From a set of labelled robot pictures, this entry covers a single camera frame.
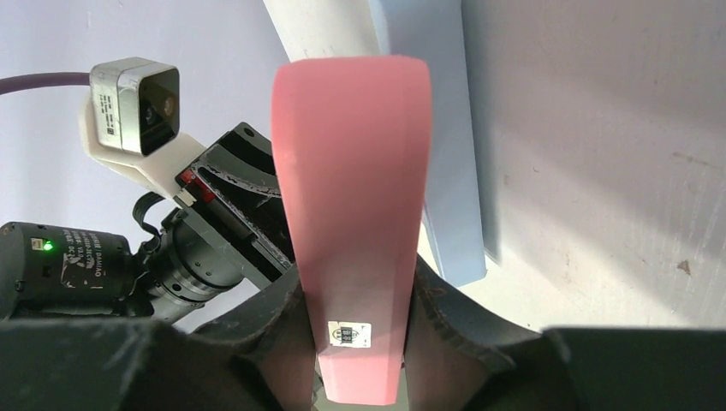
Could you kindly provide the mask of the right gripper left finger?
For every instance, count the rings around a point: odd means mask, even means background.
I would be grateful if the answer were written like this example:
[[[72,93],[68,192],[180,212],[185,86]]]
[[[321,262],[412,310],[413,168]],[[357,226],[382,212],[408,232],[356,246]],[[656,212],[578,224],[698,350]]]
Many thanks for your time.
[[[308,410],[314,368],[296,269],[191,333],[140,318],[1,325],[4,410]]]

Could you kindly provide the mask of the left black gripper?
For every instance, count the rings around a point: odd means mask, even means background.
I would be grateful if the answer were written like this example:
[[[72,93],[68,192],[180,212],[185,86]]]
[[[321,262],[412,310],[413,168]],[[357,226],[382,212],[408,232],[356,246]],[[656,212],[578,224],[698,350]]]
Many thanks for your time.
[[[175,181],[191,197],[178,200],[191,229],[258,289],[295,264],[271,143],[253,126],[239,123]]]

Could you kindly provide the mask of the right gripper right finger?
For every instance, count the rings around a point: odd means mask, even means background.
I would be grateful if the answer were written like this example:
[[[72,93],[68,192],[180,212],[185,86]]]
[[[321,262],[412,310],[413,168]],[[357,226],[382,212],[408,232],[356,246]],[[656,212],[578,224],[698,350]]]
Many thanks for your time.
[[[412,410],[722,410],[725,333],[516,325],[414,274],[404,369]]]

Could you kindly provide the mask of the pink power strip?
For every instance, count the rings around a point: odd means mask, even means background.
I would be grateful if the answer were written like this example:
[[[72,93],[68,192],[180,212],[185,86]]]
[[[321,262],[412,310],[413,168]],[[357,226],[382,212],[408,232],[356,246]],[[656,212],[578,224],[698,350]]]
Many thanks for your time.
[[[276,73],[273,159],[333,402],[396,401],[431,112],[417,58],[313,58]]]

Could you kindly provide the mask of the light blue power strip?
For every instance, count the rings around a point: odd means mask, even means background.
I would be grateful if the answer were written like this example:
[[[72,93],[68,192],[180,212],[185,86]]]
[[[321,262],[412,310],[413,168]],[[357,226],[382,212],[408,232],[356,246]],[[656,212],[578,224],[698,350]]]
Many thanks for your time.
[[[455,287],[485,277],[485,244],[467,81],[461,2],[371,1],[384,54],[424,60],[432,141],[424,225],[439,276]]]

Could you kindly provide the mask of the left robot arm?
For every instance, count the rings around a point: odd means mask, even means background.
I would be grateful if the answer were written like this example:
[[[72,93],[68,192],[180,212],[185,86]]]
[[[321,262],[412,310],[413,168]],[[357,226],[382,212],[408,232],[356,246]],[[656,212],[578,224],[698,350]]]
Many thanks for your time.
[[[159,226],[134,204],[149,235],[41,223],[1,228],[1,317],[151,317],[174,323],[244,280],[259,288],[295,263],[271,143],[243,122],[175,177],[176,207]]]

